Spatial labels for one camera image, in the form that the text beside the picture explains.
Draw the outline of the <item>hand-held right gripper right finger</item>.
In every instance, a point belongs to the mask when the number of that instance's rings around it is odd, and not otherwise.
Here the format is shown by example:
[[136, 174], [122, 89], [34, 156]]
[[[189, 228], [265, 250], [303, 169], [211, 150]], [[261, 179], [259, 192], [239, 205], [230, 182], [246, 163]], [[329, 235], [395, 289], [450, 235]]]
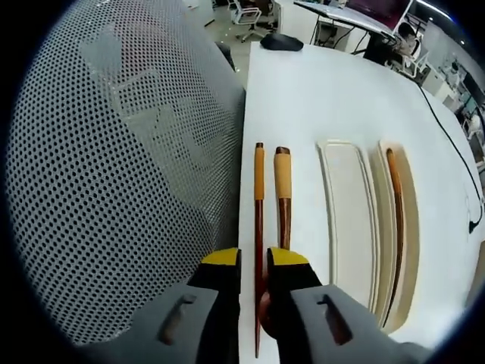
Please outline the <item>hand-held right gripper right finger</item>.
[[281, 363], [423, 363], [429, 350], [399, 343], [374, 315], [335, 285], [323, 285], [309, 261], [267, 251], [269, 316]]

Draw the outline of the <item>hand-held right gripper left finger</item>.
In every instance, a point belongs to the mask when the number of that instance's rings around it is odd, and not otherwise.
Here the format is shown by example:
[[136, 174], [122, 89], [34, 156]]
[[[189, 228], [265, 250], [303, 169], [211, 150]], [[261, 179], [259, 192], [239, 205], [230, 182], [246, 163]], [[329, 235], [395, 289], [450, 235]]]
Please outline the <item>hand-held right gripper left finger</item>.
[[238, 248], [207, 255], [186, 283], [137, 309], [130, 328], [86, 345], [89, 363], [237, 363], [241, 258]]

